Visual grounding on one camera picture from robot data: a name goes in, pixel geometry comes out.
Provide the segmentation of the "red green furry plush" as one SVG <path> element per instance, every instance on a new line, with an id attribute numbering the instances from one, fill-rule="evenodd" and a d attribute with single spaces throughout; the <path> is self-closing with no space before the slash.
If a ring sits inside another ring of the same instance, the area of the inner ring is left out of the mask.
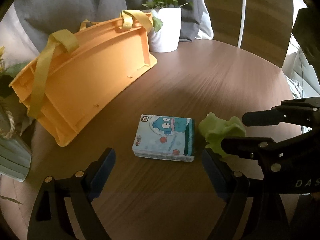
<path id="1" fill-rule="evenodd" d="M 222 158 L 228 156 L 221 147 L 221 141 L 225 139 L 225 137 L 246 136 L 244 125 L 237 116 L 233 116 L 229 120 L 224 120 L 210 112 L 199 123 L 198 128 L 199 133 L 208 143 L 206 148 L 210 148 L 214 153 L 219 154 Z"/>

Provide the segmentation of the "cartoon tissue pack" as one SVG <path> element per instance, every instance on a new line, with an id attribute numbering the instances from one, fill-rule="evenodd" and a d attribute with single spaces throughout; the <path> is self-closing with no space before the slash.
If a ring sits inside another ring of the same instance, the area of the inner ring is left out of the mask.
<path id="1" fill-rule="evenodd" d="M 191 163 L 194 131 L 194 119 L 143 114 L 132 150 L 141 158 Z"/>

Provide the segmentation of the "sunflower bouquet grey vase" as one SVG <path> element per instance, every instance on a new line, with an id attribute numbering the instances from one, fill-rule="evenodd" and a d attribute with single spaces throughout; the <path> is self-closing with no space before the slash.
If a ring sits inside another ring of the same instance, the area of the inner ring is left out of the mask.
<path id="1" fill-rule="evenodd" d="M 23 182 L 29 173 L 31 150 L 21 136 L 33 120 L 10 84 L 27 64 L 7 67 L 4 51 L 1 47 L 1 174 Z"/>

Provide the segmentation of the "orange plastic crate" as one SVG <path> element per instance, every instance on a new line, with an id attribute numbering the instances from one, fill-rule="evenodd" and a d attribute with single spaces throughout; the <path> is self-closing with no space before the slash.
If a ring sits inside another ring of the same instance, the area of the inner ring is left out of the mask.
<path id="1" fill-rule="evenodd" d="M 28 115 L 65 147 L 156 64 L 148 43 L 152 28 L 151 13 L 124 10 L 109 21 L 83 23 L 77 33 L 56 31 L 10 85 Z"/>

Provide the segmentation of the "white pot green plant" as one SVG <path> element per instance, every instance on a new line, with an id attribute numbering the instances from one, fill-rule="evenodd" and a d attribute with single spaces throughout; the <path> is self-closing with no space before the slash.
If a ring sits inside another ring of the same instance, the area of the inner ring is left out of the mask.
<path id="1" fill-rule="evenodd" d="M 149 0 L 143 6 L 152 13 L 153 28 L 149 32 L 150 50 L 169 53 L 178 49 L 182 25 L 182 7 L 191 5 L 181 0 Z"/>

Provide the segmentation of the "white curved lamp pole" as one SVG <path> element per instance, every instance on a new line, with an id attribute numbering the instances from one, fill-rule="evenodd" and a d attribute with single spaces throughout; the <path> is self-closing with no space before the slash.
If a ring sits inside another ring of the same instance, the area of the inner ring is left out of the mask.
<path id="1" fill-rule="evenodd" d="M 242 0 L 240 31 L 239 31 L 238 44 L 237 44 L 238 48 L 241 48 L 241 45 L 242 45 L 242 39 L 243 39 L 244 27 L 245 27 L 245 18 L 246 18 L 246 0 Z"/>

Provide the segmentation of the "white sheer curtain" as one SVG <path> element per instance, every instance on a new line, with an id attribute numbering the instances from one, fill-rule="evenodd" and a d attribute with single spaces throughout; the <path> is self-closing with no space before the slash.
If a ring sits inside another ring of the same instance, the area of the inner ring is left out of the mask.
<path id="1" fill-rule="evenodd" d="M 30 62 L 39 51 L 24 31 L 18 19 L 14 4 L 1 20 L 1 47 L 4 47 L 4 66 L 8 68 L 18 63 Z"/>

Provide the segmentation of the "grey curtain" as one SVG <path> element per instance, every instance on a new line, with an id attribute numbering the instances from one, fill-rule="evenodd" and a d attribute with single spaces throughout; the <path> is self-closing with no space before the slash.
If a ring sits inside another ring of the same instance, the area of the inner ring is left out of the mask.
<path id="1" fill-rule="evenodd" d="M 60 29 L 75 33 L 85 20 L 107 21 L 122 10 L 143 10 L 147 0 L 15 0 L 17 17 L 27 36 L 41 51 L 49 34 Z M 181 41 L 214 37 L 204 0 L 182 0 Z"/>

